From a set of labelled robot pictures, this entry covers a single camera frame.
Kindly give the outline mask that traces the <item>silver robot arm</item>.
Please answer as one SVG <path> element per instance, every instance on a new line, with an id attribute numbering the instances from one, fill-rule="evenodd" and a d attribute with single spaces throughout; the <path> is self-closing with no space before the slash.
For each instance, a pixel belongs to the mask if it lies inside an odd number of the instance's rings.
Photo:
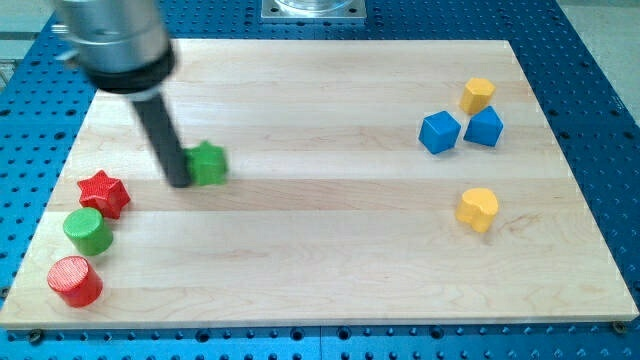
<path id="1" fill-rule="evenodd" d="M 151 96 L 176 57 L 155 0 L 55 0 L 58 33 L 91 83 L 136 100 Z"/>

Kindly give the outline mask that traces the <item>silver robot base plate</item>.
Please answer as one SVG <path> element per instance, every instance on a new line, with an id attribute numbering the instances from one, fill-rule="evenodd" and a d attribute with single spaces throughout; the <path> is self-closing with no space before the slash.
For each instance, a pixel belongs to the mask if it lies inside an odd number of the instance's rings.
<path id="1" fill-rule="evenodd" d="M 261 18 L 284 20 L 364 20 L 365 0 L 263 0 Z"/>

